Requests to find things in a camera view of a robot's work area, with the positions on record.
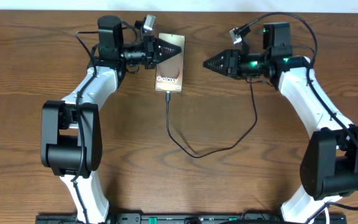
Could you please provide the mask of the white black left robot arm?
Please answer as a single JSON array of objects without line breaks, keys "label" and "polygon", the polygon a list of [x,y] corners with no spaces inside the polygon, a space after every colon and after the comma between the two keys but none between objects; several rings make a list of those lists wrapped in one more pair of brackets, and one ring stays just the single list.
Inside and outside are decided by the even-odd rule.
[{"label": "white black left robot arm", "polygon": [[83,81],[60,101],[42,108],[40,158],[68,187],[77,208],[76,222],[105,223],[109,201],[98,176],[103,154],[99,111],[122,83],[128,67],[158,64],[181,53],[181,47],[153,36],[155,16],[133,26],[117,16],[98,19],[99,42],[83,44],[89,57]]}]

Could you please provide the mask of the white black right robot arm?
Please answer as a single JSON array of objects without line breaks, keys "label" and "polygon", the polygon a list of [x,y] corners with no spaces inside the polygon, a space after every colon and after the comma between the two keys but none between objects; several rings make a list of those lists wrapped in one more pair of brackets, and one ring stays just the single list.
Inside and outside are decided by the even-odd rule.
[{"label": "white black right robot arm", "polygon": [[281,221],[312,223],[340,199],[358,191],[358,126],[344,116],[316,81],[310,59],[293,54],[290,25],[263,26],[263,52],[252,54],[248,26],[230,35],[241,49],[228,49],[204,61],[204,67],[236,80],[259,78],[294,107],[309,136],[300,165],[301,185],[280,207]]}]

